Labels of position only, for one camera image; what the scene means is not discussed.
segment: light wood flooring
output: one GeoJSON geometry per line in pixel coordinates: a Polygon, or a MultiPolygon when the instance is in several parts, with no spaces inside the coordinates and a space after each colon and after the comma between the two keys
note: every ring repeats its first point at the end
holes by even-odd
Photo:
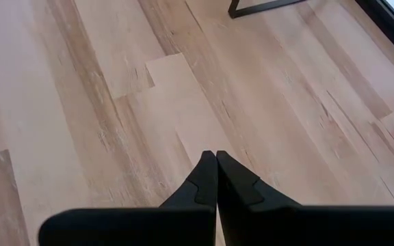
{"type": "Polygon", "coordinates": [[[394,205],[391,42],[353,0],[229,3],[0,0],[0,245],[158,206],[203,150],[302,204],[394,205]]]}

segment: wood grain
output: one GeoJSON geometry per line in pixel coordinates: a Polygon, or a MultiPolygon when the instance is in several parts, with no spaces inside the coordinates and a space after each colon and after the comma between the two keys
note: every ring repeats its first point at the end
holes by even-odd
{"type": "Polygon", "coordinates": [[[394,205],[393,44],[353,0],[229,4],[0,0],[0,245],[158,206],[203,150],[303,204],[394,205]]]}

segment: wooden floor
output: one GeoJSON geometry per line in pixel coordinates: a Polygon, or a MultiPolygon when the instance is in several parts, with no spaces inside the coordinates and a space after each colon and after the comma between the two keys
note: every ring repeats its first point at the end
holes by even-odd
{"type": "Polygon", "coordinates": [[[0,245],[158,206],[203,150],[303,204],[394,205],[390,41],[353,0],[229,3],[0,0],[0,245]]]}

